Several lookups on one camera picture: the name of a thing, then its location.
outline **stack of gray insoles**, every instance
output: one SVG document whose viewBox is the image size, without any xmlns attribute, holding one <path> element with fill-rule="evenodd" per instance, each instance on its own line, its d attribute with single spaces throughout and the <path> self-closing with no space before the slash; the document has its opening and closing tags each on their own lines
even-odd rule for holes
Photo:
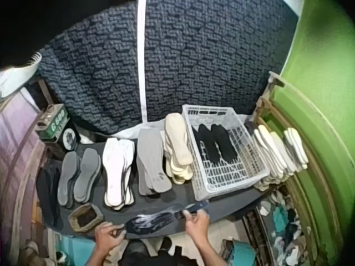
<svg viewBox="0 0 355 266">
<path fill-rule="evenodd" d="M 129 187 L 131 165 L 134 158 L 134 142 L 130 140 L 107 139 L 103 153 L 103 165 L 107 174 L 105 204 L 118 211 L 134 202 Z"/>
<path fill-rule="evenodd" d="M 87 148 L 81 162 L 75 151 L 67 153 L 63 160 L 58 185 L 59 204 L 71 208 L 74 203 L 73 198 L 80 203 L 88 202 L 100 169 L 101 158 L 94 149 Z"/>
<path fill-rule="evenodd" d="M 163 140 L 158 129 L 141 129 L 137 145 L 139 193 L 143 196 L 171 189 L 163 171 Z"/>
<path fill-rule="evenodd" d="M 194 159 L 187 146 L 186 130 L 182 115 L 173 113 L 166 116 L 164 131 L 161 132 L 166 158 L 165 170 L 177 185 L 185 183 L 193 176 L 190 164 Z"/>
</svg>

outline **white fan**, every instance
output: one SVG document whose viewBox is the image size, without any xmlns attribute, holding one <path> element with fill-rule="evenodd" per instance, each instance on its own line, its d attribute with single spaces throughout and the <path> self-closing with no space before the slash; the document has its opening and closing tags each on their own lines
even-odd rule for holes
<svg viewBox="0 0 355 266">
<path fill-rule="evenodd" d="M 21 89 L 34 75 L 41 60 L 42 55 L 36 52 L 24 65 L 0 71 L 0 101 Z"/>
</svg>

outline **patterned dark fabric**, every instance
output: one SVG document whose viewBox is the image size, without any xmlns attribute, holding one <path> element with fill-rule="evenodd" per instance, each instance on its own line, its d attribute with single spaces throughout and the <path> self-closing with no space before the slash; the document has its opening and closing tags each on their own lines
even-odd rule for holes
<svg viewBox="0 0 355 266">
<path fill-rule="evenodd" d="M 183 104 L 250 114 L 296 24 L 283 0 L 147 0 L 148 120 Z M 79 125 L 112 134 L 141 122 L 135 3 L 83 20 L 40 52 L 40 75 Z"/>
</svg>

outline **person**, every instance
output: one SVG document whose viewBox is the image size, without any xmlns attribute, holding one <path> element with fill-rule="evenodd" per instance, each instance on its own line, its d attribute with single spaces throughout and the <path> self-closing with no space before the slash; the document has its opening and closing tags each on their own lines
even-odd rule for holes
<svg viewBox="0 0 355 266">
<path fill-rule="evenodd" d="M 191 237 L 192 241 L 196 245 L 197 249 L 199 250 L 201 257 L 205 263 L 206 266 L 226 266 L 226 262 L 217 254 L 217 252 L 213 249 L 211 246 L 207 232 L 208 232 L 208 227 L 209 227 L 209 216 L 208 214 L 203 210 L 198 210 L 197 214 L 195 217 L 191 215 L 187 210 L 183 211 L 183 214 L 186 219 L 186 224 L 185 224 L 185 229 L 187 234 Z M 123 240 L 126 234 L 126 231 L 123 230 L 120 232 L 118 237 L 114 237 L 113 234 L 114 232 L 117 232 L 117 230 L 122 229 L 123 226 L 115 226 L 112 223 L 102 223 L 101 225 L 97 226 L 95 229 L 95 239 L 96 239 L 96 245 L 95 248 L 87 261 L 86 265 L 87 266 L 98 266 L 98 265 L 103 265 L 103 262 L 105 260 L 105 257 L 109 254 L 110 250 L 113 248 L 117 247 Z M 124 263 L 121 263 L 119 261 L 119 265 L 157 265 L 160 263 L 161 265 L 197 265 L 196 260 L 194 261 L 194 264 L 192 264 L 189 261 L 192 261 L 188 258 L 185 260 L 178 261 L 178 259 L 175 256 L 170 256 L 168 254 L 169 249 L 165 248 L 160 248 L 158 252 L 158 256 L 156 257 L 150 257 L 148 250 L 146 246 L 142 243 L 141 245 L 144 245 L 143 250 L 137 250 L 141 249 L 141 246 L 138 244 L 140 241 L 131 241 L 130 244 L 132 243 L 133 249 L 135 249 L 135 255 L 133 256 L 134 260 L 128 261 L 125 259 L 126 256 L 126 250 L 128 249 L 128 246 L 123 254 L 122 260 L 124 260 Z"/>
</svg>

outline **teal object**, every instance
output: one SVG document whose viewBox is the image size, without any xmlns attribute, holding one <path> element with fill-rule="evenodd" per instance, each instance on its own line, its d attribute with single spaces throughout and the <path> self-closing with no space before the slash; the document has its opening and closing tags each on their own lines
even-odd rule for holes
<svg viewBox="0 0 355 266">
<path fill-rule="evenodd" d="M 283 230 L 285 230 L 288 223 L 287 211 L 283 207 L 276 207 L 272 213 L 272 216 L 276 232 L 281 233 Z"/>
<path fill-rule="evenodd" d="M 228 265 L 253 266 L 256 252 L 249 243 L 235 241 L 233 253 L 228 260 Z"/>
<path fill-rule="evenodd" d="M 66 237 L 57 243 L 57 249 L 67 254 L 70 265 L 84 266 L 90 258 L 95 247 L 95 242 L 79 237 Z"/>
</svg>

